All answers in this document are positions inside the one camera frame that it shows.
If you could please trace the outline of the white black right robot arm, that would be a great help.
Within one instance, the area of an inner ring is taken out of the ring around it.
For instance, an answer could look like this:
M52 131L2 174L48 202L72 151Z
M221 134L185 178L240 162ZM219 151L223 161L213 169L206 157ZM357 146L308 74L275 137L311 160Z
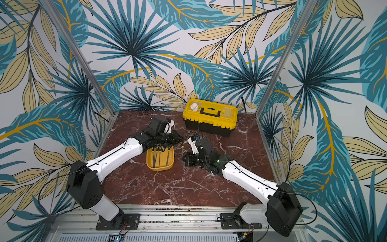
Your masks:
M239 185L261 202L261 205L243 202L232 213L220 214L222 229L253 229L267 224L278 234L290 236L303 209L289 184L279 185L254 174L230 156L218 154L206 138L191 137L187 142L191 151L182 157L185 166L204 168Z

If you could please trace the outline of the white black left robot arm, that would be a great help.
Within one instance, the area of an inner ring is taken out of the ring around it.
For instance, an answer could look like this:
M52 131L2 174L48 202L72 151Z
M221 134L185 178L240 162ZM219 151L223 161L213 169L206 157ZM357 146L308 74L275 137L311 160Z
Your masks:
M83 208L98 214L105 221L121 224L124 213L104 195L101 183L114 170L130 159L158 146L173 147L183 137L177 131L169 133L138 132L123 144L88 162L71 165L67 192Z

